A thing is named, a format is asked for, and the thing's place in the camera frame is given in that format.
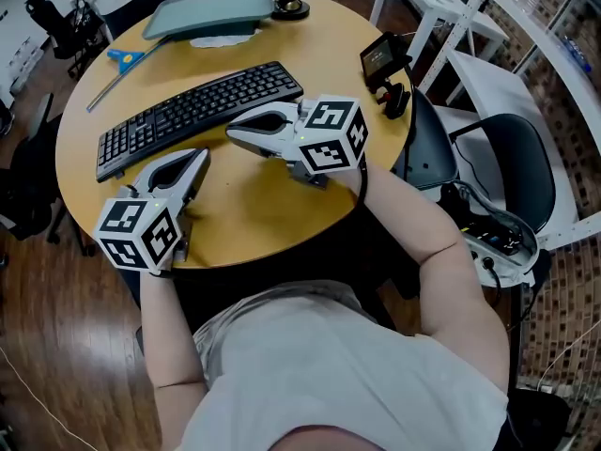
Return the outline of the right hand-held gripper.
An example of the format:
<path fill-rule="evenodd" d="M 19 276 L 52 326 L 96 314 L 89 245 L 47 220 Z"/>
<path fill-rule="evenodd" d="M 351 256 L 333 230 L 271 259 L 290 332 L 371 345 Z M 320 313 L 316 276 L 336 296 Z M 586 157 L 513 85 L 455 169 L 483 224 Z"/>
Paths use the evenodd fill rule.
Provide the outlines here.
<path fill-rule="evenodd" d="M 236 117 L 225 133 L 252 153 L 285 160 L 293 179 L 319 188 L 330 173 L 365 167 L 369 131 L 357 98 L 322 94 L 302 100 L 298 112 L 295 103 L 268 103 Z"/>

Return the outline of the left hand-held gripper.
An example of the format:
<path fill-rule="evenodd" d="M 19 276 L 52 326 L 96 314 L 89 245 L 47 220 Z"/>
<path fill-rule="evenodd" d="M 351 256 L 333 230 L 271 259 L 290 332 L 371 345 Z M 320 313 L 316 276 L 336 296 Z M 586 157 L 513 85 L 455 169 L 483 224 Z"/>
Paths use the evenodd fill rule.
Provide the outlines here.
<path fill-rule="evenodd" d="M 106 200 L 93 237 L 114 267 L 160 273 L 187 259 L 192 221 L 183 211 L 209 166 L 208 148 L 174 151 L 145 166 L 133 187 L 123 186 Z"/>

